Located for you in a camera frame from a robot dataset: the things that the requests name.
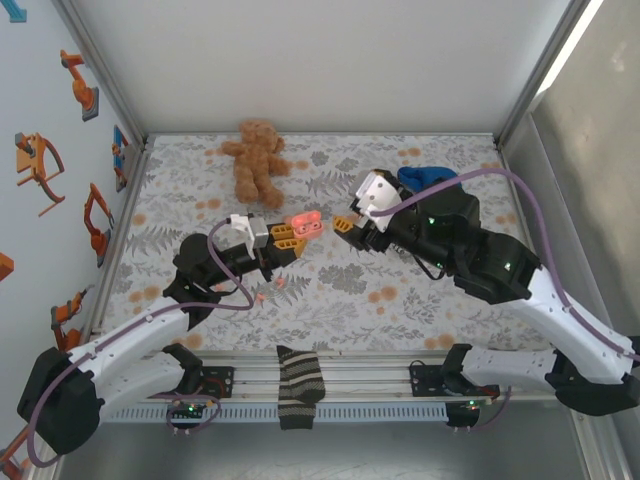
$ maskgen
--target brown teddy bear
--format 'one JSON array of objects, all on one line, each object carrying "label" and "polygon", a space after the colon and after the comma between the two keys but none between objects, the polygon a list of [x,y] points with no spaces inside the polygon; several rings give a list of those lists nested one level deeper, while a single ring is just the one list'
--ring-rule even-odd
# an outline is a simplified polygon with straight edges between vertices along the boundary
[{"label": "brown teddy bear", "polygon": [[247,120],[240,124],[242,143],[224,142],[222,151],[235,157],[236,197],[240,203],[258,199],[267,208],[280,208],[284,194],[271,184],[269,175],[289,175],[291,164],[277,155],[284,140],[266,120]]}]

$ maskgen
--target sock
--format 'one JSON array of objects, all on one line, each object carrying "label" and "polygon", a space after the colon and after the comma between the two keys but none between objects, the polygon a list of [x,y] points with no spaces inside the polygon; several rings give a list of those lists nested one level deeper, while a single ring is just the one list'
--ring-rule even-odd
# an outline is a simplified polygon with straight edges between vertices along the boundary
[{"label": "sock", "polygon": [[280,391],[278,417],[282,430],[311,429],[316,403],[324,398],[324,380],[315,352],[292,350],[278,345]]}]

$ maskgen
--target pink object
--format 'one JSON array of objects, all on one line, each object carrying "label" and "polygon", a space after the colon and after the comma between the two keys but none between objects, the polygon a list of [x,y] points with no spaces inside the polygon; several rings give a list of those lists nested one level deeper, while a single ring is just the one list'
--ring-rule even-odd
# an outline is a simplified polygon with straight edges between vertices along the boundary
[{"label": "pink object", "polygon": [[324,232],[322,214],[317,210],[296,215],[291,219],[291,226],[295,238],[313,240]]}]

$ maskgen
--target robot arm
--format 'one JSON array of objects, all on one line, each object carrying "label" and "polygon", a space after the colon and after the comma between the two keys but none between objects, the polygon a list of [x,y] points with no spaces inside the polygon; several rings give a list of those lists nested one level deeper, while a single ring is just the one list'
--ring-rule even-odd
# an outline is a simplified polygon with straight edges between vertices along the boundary
[{"label": "robot arm", "polygon": [[452,390],[464,393],[472,386],[502,384],[554,391],[562,403],[589,415],[640,404],[640,382],[631,375],[636,364],[620,354],[620,349],[637,352],[637,339],[614,332],[568,297],[590,329],[620,348],[612,349],[580,325],[532,251],[509,235],[481,228],[476,197],[447,188],[381,216],[376,212],[412,196],[384,170],[365,172],[351,193],[351,208],[360,220],[336,217],[333,222],[351,246],[385,252],[396,245],[452,276],[467,294],[512,310],[555,347],[507,352],[454,345],[442,372]]},{"label": "robot arm", "polygon": [[262,219],[238,215],[227,223],[246,234],[246,244],[224,251],[214,248],[213,258],[207,236],[190,235],[174,258],[176,277],[162,298],[96,340],[69,352],[51,348],[38,357],[18,413],[37,422],[37,433],[57,454],[77,449],[101,421],[137,401],[161,392],[196,393],[202,361],[182,345],[168,344],[204,321],[214,308],[252,306],[252,301],[248,307],[220,305],[229,293],[211,287],[254,270],[270,281],[273,269],[294,262],[306,246],[306,240],[293,238],[292,228],[285,224],[266,225]]}]

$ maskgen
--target floral tablecloth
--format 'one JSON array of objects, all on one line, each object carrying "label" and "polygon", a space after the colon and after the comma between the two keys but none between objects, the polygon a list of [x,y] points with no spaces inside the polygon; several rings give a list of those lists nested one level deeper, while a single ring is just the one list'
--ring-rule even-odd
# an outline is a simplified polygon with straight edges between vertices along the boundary
[{"label": "floral tablecloth", "polygon": [[[392,172],[403,165],[450,167],[466,172],[498,166],[489,136],[285,135],[282,156],[295,168],[274,184],[285,206],[266,211],[240,204],[233,193],[233,158],[221,154],[233,135],[159,136],[155,139],[137,199],[125,250],[111,291],[105,329],[125,322],[161,295],[174,277],[172,259],[181,240],[206,233],[231,213],[263,215],[267,223],[319,210],[349,214],[348,189],[362,170]],[[485,228],[522,238],[506,181],[485,177],[465,184],[481,202]],[[218,238],[220,248],[239,242],[236,232]],[[357,252],[327,228],[303,256],[277,272],[283,285],[246,275],[253,295],[264,296],[249,312],[217,310],[185,338],[192,349],[256,350],[276,344],[316,350],[447,349],[471,342],[503,349],[548,347],[536,331],[500,307],[466,296],[451,279],[434,282],[413,259]],[[237,293],[229,303],[246,301]]]}]

